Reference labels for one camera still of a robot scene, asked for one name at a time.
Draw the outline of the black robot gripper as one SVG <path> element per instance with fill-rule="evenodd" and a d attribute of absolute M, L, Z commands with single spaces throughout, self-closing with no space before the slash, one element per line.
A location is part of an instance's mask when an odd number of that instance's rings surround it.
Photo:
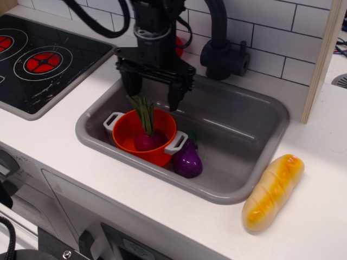
<path fill-rule="evenodd" d="M 177 110 L 185 93 L 192 90 L 194 67 L 176 54 L 176 25 L 170 24 L 159 34 L 134 27 L 138 45 L 117 47 L 116 68 L 128 96 L 138 95 L 142 89 L 142 79 L 150 79 L 169 85 L 169 110 Z"/>

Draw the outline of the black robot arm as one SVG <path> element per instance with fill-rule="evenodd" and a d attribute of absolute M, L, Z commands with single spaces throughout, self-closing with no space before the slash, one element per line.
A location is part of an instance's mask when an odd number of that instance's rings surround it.
<path fill-rule="evenodd" d="M 132 1 L 136 47 L 118 48 L 116 68 L 129 96 L 140 93 L 142 80 L 154 80 L 169 86 L 168 104 L 177 110 L 187 91 L 192 90 L 196 70 L 183 61 L 176 50 L 185 45 L 176 42 L 176 23 L 187 23 L 180 14 L 184 1 Z"/>

